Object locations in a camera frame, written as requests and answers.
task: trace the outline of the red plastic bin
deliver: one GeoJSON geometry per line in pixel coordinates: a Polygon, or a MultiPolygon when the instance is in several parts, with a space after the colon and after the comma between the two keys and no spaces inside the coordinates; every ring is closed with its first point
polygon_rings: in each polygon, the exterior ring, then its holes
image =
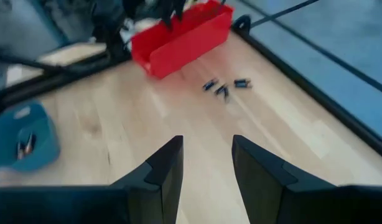
{"type": "Polygon", "coordinates": [[[173,29],[163,22],[132,37],[132,56],[147,72],[164,78],[226,41],[233,9],[210,0],[172,18],[173,29]]]}

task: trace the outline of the floor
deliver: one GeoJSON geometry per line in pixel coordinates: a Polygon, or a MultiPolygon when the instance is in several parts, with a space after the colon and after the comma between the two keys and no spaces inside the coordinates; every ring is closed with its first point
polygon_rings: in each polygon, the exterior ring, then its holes
{"type": "Polygon", "coordinates": [[[382,1],[229,4],[235,15],[274,18],[253,19],[251,35],[382,138],[382,1]]]}
{"type": "MultiPolygon", "coordinates": [[[[77,47],[49,57],[68,62],[86,52],[77,47]]],[[[333,184],[382,185],[382,157],[234,34],[163,80],[127,62],[39,100],[61,155],[37,172],[1,169],[0,187],[110,184],[178,134],[185,141],[179,224],[249,223],[233,171],[234,134],[333,184]],[[249,77],[254,87],[230,87],[225,103],[201,89],[213,77],[249,77]]]]}

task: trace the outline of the wooden tabletop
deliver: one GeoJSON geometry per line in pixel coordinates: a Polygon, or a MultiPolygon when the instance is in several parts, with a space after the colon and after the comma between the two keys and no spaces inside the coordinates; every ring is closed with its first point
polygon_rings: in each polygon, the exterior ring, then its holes
{"type": "Polygon", "coordinates": [[[39,99],[61,155],[37,172],[1,170],[0,187],[110,184],[178,134],[185,141],[178,223],[249,223],[231,160],[234,134],[333,184],[382,185],[382,157],[234,34],[163,80],[128,62],[39,99]],[[224,103],[202,91],[213,77],[251,78],[254,87],[230,85],[224,103]]]}

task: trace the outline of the light blue surface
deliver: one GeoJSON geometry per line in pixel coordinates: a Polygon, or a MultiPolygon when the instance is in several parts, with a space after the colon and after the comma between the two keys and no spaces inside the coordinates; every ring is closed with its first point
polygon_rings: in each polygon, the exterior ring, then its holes
{"type": "Polygon", "coordinates": [[[258,21],[263,18],[263,16],[256,12],[255,10],[249,8],[239,0],[227,0],[226,3],[229,6],[232,6],[235,10],[233,13],[233,20],[236,20],[237,18],[247,14],[251,16],[251,21],[258,21]]]}
{"type": "Polygon", "coordinates": [[[59,152],[55,126],[39,102],[24,103],[0,114],[0,167],[40,169],[56,160],[59,152]],[[17,160],[17,143],[26,144],[31,133],[36,136],[34,150],[17,160]]]}
{"type": "Polygon", "coordinates": [[[275,14],[293,7],[306,0],[244,0],[255,5],[268,14],[275,14]]]}
{"type": "Polygon", "coordinates": [[[321,0],[279,21],[382,83],[382,1],[321,0]]]}
{"type": "Polygon", "coordinates": [[[272,22],[253,28],[251,35],[382,136],[382,93],[380,91],[272,22]]]}

